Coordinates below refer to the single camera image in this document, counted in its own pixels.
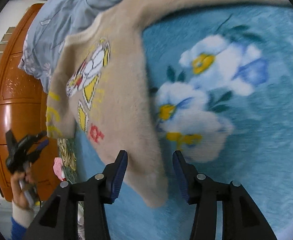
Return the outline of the white and blue sleeve forearm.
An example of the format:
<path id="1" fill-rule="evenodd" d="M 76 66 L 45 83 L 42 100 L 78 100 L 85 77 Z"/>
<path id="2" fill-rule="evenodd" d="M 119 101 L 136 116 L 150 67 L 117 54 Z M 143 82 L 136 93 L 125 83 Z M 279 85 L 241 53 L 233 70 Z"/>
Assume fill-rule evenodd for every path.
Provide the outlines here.
<path id="1" fill-rule="evenodd" d="M 22 240 L 34 217 L 35 212 L 33 209 L 24 209 L 12 202 L 12 229 L 10 239 Z"/>

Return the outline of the person's left hand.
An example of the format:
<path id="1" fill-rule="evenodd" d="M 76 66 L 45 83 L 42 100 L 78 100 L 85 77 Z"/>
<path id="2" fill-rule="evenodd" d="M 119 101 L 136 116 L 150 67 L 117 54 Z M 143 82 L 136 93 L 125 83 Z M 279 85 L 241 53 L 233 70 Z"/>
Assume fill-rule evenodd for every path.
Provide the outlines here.
<path id="1" fill-rule="evenodd" d="M 29 202 L 27 198 L 25 197 L 24 191 L 25 189 L 20 186 L 19 181 L 25 180 L 27 188 L 36 185 L 36 180 L 34 177 L 34 172 L 32 167 L 26 169 L 24 172 L 16 171 L 14 174 L 10 177 L 10 184 L 12 188 L 12 201 L 20 208 L 29 210 L 31 209 L 31 206 L 29 205 Z"/>

